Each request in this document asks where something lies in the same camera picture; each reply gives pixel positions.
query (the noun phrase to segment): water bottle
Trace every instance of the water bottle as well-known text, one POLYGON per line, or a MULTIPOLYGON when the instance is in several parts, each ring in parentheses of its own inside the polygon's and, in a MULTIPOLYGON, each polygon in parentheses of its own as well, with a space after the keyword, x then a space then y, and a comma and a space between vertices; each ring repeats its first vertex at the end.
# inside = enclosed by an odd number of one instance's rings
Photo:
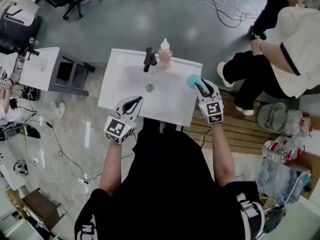
POLYGON ((262 147, 262 155, 276 164, 284 164, 287 160, 287 149, 282 143, 268 140, 262 147))

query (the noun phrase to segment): white sink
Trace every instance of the white sink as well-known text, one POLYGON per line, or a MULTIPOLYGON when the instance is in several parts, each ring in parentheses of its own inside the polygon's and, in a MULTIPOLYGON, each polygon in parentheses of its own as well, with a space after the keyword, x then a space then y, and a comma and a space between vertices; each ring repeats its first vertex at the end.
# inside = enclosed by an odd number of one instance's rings
POLYGON ((200 76, 202 64, 173 57, 170 68, 157 63, 144 72, 145 57, 141 51, 111 50, 98 106, 113 110, 122 99, 142 96, 139 116, 189 127, 197 95, 186 79, 189 75, 200 76), (148 92, 146 86, 154 90, 148 92))

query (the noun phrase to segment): wooden pallet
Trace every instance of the wooden pallet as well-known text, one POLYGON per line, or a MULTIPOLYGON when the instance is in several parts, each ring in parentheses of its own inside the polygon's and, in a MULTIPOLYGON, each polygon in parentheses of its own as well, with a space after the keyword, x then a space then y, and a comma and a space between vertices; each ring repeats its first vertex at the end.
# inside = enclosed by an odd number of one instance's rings
MULTIPOLYGON (((257 123, 257 111, 263 105, 259 101, 254 103, 254 115, 245 116, 236 110, 233 102, 234 96, 227 91, 220 90, 223 109, 223 129, 232 152, 261 155, 262 147, 266 141, 275 140, 277 134, 261 128, 257 123)), ((198 107, 195 108, 190 127, 183 132, 199 143, 202 135, 211 128, 206 122, 198 107)), ((212 149, 212 134, 209 131, 204 135, 203 148, 212 149)))

